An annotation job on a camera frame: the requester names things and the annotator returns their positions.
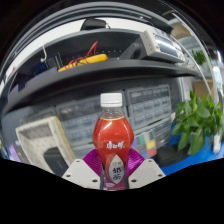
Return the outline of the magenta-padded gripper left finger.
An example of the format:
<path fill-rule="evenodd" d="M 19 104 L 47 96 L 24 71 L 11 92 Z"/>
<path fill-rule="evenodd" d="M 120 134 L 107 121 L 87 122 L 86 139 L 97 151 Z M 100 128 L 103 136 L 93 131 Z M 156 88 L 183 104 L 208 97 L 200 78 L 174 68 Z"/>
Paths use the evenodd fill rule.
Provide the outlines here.
<path fill-rule="evenodd" d="M 89 152 L 83 159 L 75 159 L 62 176 L 84 188 L 102 188 L 102 163 L 96 149 Z"/>

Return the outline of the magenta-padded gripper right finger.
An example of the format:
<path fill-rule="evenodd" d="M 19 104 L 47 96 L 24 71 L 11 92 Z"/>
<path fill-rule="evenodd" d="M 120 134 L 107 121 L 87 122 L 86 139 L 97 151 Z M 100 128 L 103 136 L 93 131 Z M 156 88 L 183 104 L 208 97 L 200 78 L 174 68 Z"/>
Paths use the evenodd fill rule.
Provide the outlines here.
<path fill-rule="evenodd" d="M 145 159 L 134 149 L 129 151 L 125 171 L 129 189 L 146 186 L 165 176 L 153 159 Z"/>

